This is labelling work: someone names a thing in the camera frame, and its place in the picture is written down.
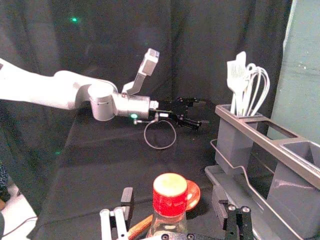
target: white spatula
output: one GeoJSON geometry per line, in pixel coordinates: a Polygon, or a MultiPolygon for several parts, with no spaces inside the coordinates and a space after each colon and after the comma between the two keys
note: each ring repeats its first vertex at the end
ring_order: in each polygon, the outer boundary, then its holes
{"type": "MultiPolygon", "coordinates": [[[[238,53],[238,54],[235,56],[235,60],[238,61],[238,63],[241,65],[241,68],[244,67],[244,69],[246,69],[247,54],[246,54],[245,51],[242,51],[242,52],[238,53]]],[[[247,91],[247,89],[244,90],[243,97],[245,97],[246,91],[247,91]]],[[[235,105],[235,103],[236,103],[236,96],[235,96],[235,95],[233,95],[233,96],[234,96],[234,97],[232,97],[232,102],[234,102],[233,105],[235,105]]]]}
{"type": "Polygon", "coordinates": [[[245,79],[246,66],[240,60],[228,61],[227,65],[227,86],[235,95],[235,106],[237,116],[242,116],[242,101],[244,90],[248,86],[245,79]]]}

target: green wall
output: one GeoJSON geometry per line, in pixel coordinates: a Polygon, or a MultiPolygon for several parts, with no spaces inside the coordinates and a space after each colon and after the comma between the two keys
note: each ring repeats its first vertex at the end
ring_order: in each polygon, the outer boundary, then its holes
{"type": "Polygon", "coordinates": [[[320,144],[320,0],[293,2],[272,119],[320,144]]]}

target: black cable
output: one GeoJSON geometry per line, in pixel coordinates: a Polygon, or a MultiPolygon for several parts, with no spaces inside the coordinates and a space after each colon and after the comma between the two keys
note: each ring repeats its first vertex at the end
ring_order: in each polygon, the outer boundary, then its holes
{"type": "Polygon", "coordinates": [[[175,144],[175,142],[176,142],[176,140],[177,140],[177,133],[176,133],[175,127],[171,124],[171,122],[169,122],[169,121],[167,121],[167,120],[160,120],[160,121],[158,121],[157,119],[154,119],[154,120],[152,120],[151,122],[149,122],[149,123],[145,126],[145,128],[144,128],[143,136],[144,136],[144,140],[145,140],[146,144],[148,144],[151,148],[156,149],[156,150],[164,150],[164,149],[170,148],[173,144],[175,144]],[[153,145],[147,140],[147,129],[148,129],[148,127],[149,127],[151,124],[161,123],[161,122],[166,122],[167,124],[170,125],[170,127],[172,128],[173,133],[174,133],[174,139],[173,139],[172,143],[170,143],[168,146],[162,146],[162,147],[153,146],[153,145]]]}
{"type": "Polygon", "coordinates": [[[10,232],[4,234],[2,237],[8,236],[9,234],[13,233],[15,230],[17,230],[18,228],[20,228],[23,224],[27,223],[27,222],[33,222],[33,221],[29,221],[30,219],[34,219],[37,218],[37,216],[33,216],[33,217],[29,217],[26,220],[24,220],[19,226],[17,226],[15,229],[11,230],[10,232]]]}

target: white floor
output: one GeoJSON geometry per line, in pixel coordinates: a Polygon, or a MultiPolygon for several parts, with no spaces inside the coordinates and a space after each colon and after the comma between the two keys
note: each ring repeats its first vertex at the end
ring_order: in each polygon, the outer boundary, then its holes
{"type": "MultiPolygon", "coordinates": [[[[35,217],[36,214],[21,194],[17,196],[18,187],[9,181],[8,191],[11,198],[6,202],[5,208],[1,211],[4,217],[4,234],[10,232],[19,226],[24,220],[35,217]]],[[[4,240],[27,240],[27,235],[31,232],[36,224],[37,218],[32,218],[8,236],[4,240]]]]}

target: green led light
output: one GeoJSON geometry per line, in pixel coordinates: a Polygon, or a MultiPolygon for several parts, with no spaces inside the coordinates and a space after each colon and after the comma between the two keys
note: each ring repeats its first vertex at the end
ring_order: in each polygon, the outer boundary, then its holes
{"type": "Polygon", "coordinates": [[[137,118],[138,118],[138,115],[135,114],[135,113],[132,113],[132,114],[130,115],[130,117],[131,117],[132,119],[137,119],[137,118]]]}
{"type": "Polygon", "coordinates": [[[70,18],[70,20],[73,23],[77,23],[78,22],[78,18],[76,18],[76,17],[72,17],[72,18],[70,18]]]}

